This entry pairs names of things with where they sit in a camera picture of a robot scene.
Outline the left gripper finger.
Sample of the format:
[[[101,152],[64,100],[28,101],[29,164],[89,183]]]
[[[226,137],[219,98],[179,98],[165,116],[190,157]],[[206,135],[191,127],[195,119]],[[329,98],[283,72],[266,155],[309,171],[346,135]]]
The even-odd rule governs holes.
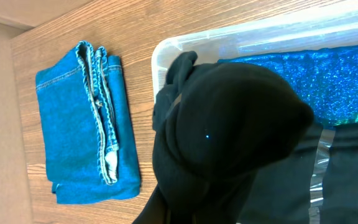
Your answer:
[[[167,203],[157,184],[144,209],[133,224],[167,224]]]

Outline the black garment with tape strip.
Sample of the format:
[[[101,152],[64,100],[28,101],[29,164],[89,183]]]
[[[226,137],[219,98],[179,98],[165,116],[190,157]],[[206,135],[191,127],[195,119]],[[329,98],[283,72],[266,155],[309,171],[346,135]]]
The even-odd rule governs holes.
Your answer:
[[[238,222],[358,224],[358,123],[313,125],[290,157],[259,170]]]

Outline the blue sequin fabric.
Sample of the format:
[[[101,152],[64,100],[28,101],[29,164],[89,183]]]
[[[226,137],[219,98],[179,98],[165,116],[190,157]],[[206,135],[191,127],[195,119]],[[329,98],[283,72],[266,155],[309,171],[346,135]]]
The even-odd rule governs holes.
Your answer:
[[[358,123],[358,45],[229,58],[284,78],[324,125]]]

